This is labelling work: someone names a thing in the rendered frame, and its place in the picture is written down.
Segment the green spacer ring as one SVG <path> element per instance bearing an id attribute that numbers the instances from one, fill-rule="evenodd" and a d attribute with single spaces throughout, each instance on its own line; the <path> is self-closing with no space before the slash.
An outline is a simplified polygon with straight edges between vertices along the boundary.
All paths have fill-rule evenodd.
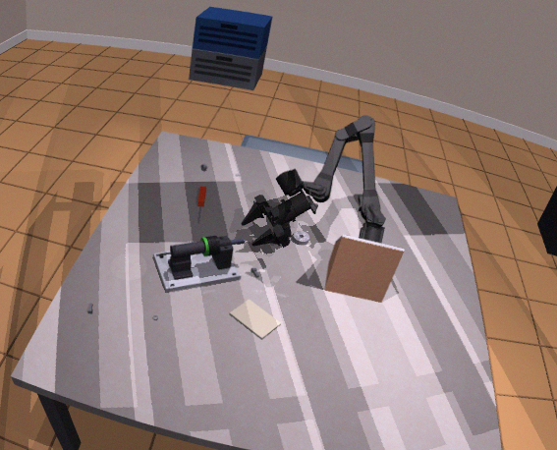
<path id="1" fill-rule="evenodd" d="M 202 255 L 207 257 L 207 256 L 209 256 L 209 244 L 207 242 L 207 239 L 204 237 L 204 238 L 201 238 L 200 240 L 203 241 L 204 245 L 205 245 L 205 253 L 203 253 Z"/>

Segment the red-handled screwdriver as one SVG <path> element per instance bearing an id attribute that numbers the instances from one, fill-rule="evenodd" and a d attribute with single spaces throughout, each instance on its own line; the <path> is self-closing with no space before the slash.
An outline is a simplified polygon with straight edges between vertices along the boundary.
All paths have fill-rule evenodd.
<path id="1" fill-rule="evenodd" d="M 199 212 L 198 212 L 197 223 L 199 223 L 201 207 L 204 206 L 205 193 L 206 193 L 206 187 L 199 187 L 199 194 L 197 200 L 197 206 L 199 206 Z"/>

